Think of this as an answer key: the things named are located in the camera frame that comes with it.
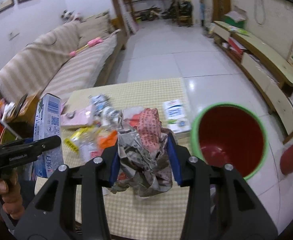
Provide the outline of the person's left hand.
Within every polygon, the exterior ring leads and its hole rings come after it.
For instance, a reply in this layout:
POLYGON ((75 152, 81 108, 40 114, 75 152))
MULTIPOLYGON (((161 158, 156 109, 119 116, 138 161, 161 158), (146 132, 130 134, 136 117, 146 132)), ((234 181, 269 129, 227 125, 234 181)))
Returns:
POLYGON ((0 197, 4 212, 14 220, 18 220, 24 214, 25 208, 22 204, 21 187, 18 182, 18 174, 13 171, 9 180, 0 179, 0 197))

